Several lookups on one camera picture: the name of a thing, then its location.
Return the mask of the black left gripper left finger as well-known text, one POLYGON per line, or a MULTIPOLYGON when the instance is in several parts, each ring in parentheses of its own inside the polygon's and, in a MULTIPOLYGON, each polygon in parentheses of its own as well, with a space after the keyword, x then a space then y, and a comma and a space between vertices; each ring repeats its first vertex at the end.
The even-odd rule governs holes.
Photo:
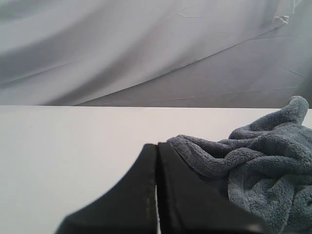
POLYGON ((157 149, 145 144, 124 177, 103 196, 68 215, 58 234, 156 234, 157 149))

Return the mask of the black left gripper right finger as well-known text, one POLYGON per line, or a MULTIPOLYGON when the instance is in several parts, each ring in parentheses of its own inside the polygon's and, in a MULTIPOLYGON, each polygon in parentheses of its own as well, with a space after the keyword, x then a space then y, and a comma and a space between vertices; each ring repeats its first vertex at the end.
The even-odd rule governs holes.
POLYGON ((163 234, 270 234, 258 216, 200 179, 167 143, 157 145, 157 205, 163 234))

